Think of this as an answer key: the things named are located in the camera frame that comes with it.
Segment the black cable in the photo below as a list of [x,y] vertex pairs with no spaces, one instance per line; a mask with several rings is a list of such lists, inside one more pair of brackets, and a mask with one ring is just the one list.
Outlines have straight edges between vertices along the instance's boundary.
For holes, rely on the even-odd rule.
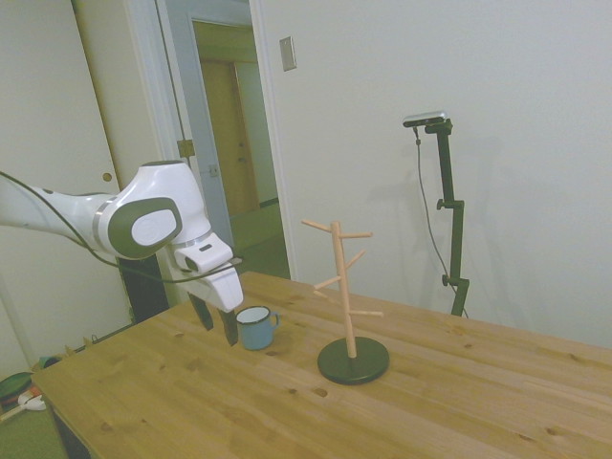
[[113,268],[117,268],[120,271],[126,271],[126,272],[129,272],[129,273],[138,274],[138,275],[141,275],[143,277],[147,277],[149,279],[155,280],[157,282],[162,282],[164,284],[182,284],[184,282],[190,282],[192,280],[202,279],[204,277],[208,277],[209,275],[222,273],[223,271],[232,269],[234,266],[236,266],[237,264],[242,262],[242,260],[239,259],[239,258],[232,258],[229,261],[230,262],[230,266],[227,266],[225,268],[221,268],[219,270],[213,270],[213,271],[210,271],[210,272],[205,273],[205,274],[195,275],[193,277],[187,277],[185,279],[180,279],[180,280],[164,279],[163,277],[157,277],[155,275],[151,275],[151,274],[145,273],[143,271],[135,270],[133,268],[128,268],[126,266],[122,266],[122,265],[119,265],[117,263],[110,262],[108,260],[105,260],[101,256],[99,256],[91,248],[91,246],[87,243],[87,241],[80,235],[80,233],[77,231],[77,229],[75,227],[73,227],[73,225],[49,201],[47,201],[44,197],[42,197],[35,189],[31,188],[30,186],[24,184],[23,182],[19,181],[18,179],[15,179],[11,175],[9,175],[6,172],[3,172],[1,170],[0,170],[0,176],[2,176],[4,178],[6,178],[7,180],[10,180],[11,182],[21,186],[22,188],[24,188],[27,191],[29,191],[36,198],[38,198],[40,201],[42,201],[42,203],[45,206],[47,206],[51,210],[51,212],[53,212],[57,216],[57,218],[59,218],[62,221],[62,223],[64,223],[64,225],[66,225],[66,227],[68,227],[68,229],[76,236],[76,239],[78,239],[78,240],[74,241],[74,242],[76,242],[83,249],[85,249],[89,253],[91,253],[96,258],[96,260],[104,263],[105,265],[112,266]]
[[[167,43],[165,42],[164,24],[162,24],[162,15],[160,14],[160,6],[158,5],[157,0],[155,0],[154,3],[155,3],[155,13],[157,13],[157,22],[160,26],[160,35],[162,36],[162,44],[164,45],[165,63],[167,64],[167,67],[168,67],[168,76],[170,77],[170,86],[172,87],[174,107],[176,108],[177,118],[179,119],[179,127],[181,128],[181,139],[183,140],[183,142],[185,142],[186,141],[185,127],[183,126],[183,119],[181,118],[181,109],[179,107],[179,98],[176,95],[176,84],[174,83],[174,76],[172,75],[172,68],[170,67],[170,56],[168,54]],[[191,159],[188,155],[186,156],[186,159],[187,159],[187,165],[189,166],[189,169],[193,170],[193,168],[191,167]]]
[[[427,219],[427,230],[429,231],[429,237],[431,238],[431,243],[433,244],[433,249],[436,250],[436,254],[438,255],[438,259],[440,260],[440,263],[442,263],[442,268],[444,269],[444,274],[447,275],[447,277],[450,277],[448,275],[448,270],[447,270],[447,265],[444,262],[444,259],[442,258],[442,255],[440,254],[440,251],[438,250],[438,245],[436,244],[436,240],[433,237],[433,231],[431,230],[431,221],[429,220],[429,209],[427,208],[427,197],[425,196],[425,189],[423,188],[423,176],[421,175],[421,139],[419,139],[419,130],[415,127],[412,128],[412,130],[414,131],[414,135],[417,138],[417,169],[419,171],[419,186],[421,187],[421,195],[423,196],[423,204],[425,206],[425,215],[426,215],[426,219]],[[457,295],[457,289],[455,289],[454,285],[450,285],[450,288],[455,292],[455,294]],[[468,316],[468,311],[466,311],[466,308],[464,307],[463,309],[464,313],[466,313],[466,318],[470,318],[470,316]]]

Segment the mug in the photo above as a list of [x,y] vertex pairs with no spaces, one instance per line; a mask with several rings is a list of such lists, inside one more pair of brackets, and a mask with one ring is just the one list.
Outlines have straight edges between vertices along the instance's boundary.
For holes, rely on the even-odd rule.
[[[272,316],[276,325],[272,325]],[[245,349],[256,351],[270,345],[273,332],[280,325],[278,313],[273,313],[266,306],[251,306],[243,309],[236,317],[240,340]]]

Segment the wooden table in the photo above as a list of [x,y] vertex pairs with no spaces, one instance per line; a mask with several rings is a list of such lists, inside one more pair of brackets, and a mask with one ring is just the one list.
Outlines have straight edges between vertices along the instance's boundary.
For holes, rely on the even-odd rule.
[[391,363],[338,385],[317,355],[342,337],[339,307],[306,284],[242,283],[244,306],[281,315],[266,349],[228,347],[186,303],[34,381],[100,458],[612,458],[612,350],[354,295],[384,311],[355,325]]

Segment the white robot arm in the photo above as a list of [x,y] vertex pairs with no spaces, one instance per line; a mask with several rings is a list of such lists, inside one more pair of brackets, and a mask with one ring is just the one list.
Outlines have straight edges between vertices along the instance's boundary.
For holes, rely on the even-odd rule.
[[173,260],[172,277],[189,292],[203,324],[212,328],[206,303],[212,304],[221,313],[229,343],[237,341],[233,310],[243,294],[230,263],[231,248],[211,231],[200,189],[185,163],[144,164],[117,196],[61,194],[2,174],[0,225],[61,234],[83,247],[127,259],[165,248]]

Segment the doorway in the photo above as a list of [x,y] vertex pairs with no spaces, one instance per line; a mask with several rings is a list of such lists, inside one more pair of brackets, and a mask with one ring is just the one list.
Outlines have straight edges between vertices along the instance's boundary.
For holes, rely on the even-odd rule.
[[238,272],[290,278],[252,28],[193,21],[193,31]]

